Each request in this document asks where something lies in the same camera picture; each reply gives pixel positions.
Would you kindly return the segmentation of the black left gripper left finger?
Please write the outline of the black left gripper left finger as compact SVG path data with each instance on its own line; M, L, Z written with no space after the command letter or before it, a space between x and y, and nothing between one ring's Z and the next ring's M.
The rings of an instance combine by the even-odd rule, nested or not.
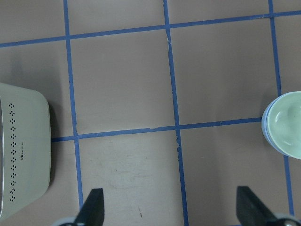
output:
M92 189L76 216L74 226L102 226L104 223L104 195L102 188Z

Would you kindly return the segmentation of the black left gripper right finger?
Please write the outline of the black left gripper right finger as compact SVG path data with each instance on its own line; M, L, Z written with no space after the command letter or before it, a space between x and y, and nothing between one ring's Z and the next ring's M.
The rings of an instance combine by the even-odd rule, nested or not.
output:
M236 215L242 226L268 226L277 217L248 186L238 186Z

